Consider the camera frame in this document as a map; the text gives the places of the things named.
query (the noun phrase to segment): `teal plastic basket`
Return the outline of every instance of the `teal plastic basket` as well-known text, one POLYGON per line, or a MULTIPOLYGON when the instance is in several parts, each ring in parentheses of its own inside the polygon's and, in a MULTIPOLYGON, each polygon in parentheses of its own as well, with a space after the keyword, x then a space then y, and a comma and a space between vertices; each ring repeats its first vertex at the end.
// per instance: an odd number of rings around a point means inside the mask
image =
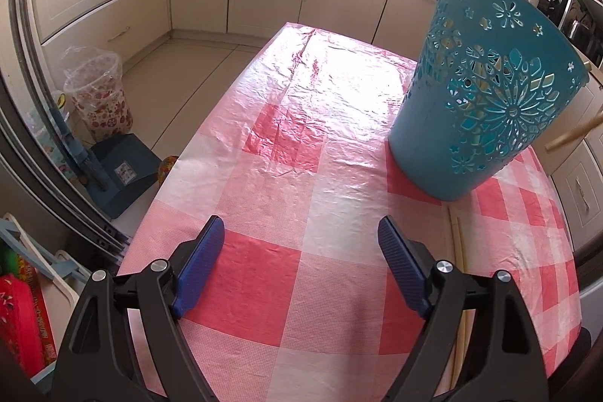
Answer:
POLYGON ((391 152, 428 194, 458 199, 528 147, 588 80, 526 0, 439 0, 391 152))

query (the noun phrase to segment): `cabinet handle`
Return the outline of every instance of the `cabinet handle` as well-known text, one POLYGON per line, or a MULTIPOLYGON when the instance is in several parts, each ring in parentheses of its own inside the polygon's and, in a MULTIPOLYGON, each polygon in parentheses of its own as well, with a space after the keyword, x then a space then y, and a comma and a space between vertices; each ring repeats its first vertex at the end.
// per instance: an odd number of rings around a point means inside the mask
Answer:
POLYGON ((582 189, 582 186, 580 186, 580 181, 578 180, 578 178, 576 177, 576 186, 578 186, 578 193, 580 194, 580 198, 582 198, 582 201, 584 202, 584 206, 586 206, 586 213, 588 214, 590 207, 589 207, 589 203, 586 201, 586 198, 584 197, 584 190, 582 189))
POLYGON ((120 36, 126 34, 128 31, 130 30, 129 26, 125 27, 125 30, 121 31, 120 33, 118 33, 117 35, 115 35, 114 37, 111 37, 110 39, 107 40, 107 42, 112 42, 113 40, 115 40, 116 38, 119 38, 120 36))

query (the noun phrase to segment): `blue gripper pad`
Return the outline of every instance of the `blue gripper pad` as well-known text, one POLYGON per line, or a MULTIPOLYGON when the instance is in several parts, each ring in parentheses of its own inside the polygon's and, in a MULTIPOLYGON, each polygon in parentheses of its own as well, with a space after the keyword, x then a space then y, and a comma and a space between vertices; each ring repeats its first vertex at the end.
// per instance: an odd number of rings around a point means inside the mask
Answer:
POLYGON ((405 243, 402 234, 389 217, 379 221, 379 247, 396 280, 406 306, 427 319, 432 305, 427 298, 427 276, 405 243))
POLYGON ((180 244, 174 251, 170 262, 174 264, 177 288, 172 312, 177 318, 197 304, 223 245, 224 222, 213 215, 195 240, 180 244))

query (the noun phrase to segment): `plastic table cover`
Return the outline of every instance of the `plastic table cover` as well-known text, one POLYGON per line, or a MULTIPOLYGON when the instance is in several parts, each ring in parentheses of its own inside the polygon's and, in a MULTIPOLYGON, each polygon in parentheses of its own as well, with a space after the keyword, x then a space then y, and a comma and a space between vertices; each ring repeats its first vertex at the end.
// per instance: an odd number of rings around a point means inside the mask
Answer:
MULTIPOLYGON (((580 327, 577 280, 536 156, 526 150, 451 209, 424 194, 387 144, 414 67, 288 24, 231 85, 159 190, 120 273, 169 257, 210 215, 223 218, 224 248, 180 321, 222 402, 381 400, 422 326, 377 243, 386 214, 435 258, 454 260, 452 213, 466 271, 504 267, 519 281, 548 373, 568 353, 580 327)), ((147 386, 163 393, 140 318, 131 319, 147 386)))

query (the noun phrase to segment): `red bag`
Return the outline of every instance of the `red bag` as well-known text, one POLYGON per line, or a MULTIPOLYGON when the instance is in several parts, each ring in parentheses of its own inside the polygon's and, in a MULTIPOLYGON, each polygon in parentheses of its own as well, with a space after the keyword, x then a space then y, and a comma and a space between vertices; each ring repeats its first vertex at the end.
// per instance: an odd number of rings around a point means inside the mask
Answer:
POLYGON ((25 281, 0 277, 0 338, 28 377, 44 369, 34 299, 25 281))

